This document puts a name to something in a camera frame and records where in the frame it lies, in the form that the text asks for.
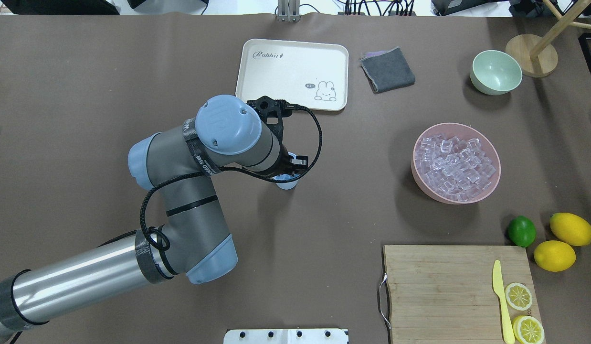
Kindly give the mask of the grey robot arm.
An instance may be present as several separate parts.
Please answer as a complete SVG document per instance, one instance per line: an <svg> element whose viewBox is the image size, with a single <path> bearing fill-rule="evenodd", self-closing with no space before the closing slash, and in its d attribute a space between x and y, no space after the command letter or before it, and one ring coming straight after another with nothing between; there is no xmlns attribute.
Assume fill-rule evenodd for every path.
<svg viewBox="0 0 591 344"><path fill-rule="evenodd" d="M311 109L261 97L207 100L182 126L141 140L128 155L130 174L147 194L140 228L75 257L0 281L0 344L23 331L125 292L184 274L202 284L224 276L237 253L212 175L235 171L270 183L302 178L317 162L291 155L283 118Z"/></svg>

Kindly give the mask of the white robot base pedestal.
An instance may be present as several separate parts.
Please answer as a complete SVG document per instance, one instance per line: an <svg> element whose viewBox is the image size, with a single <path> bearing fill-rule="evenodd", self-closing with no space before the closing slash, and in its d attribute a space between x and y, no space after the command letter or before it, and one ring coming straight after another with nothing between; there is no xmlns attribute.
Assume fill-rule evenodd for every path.
<svg viewBox="0 0 591 344"><path fill-rule="evenodd" d="M223 338L224 344L348 344L347 329L283 328L233 329Z"/></svg>

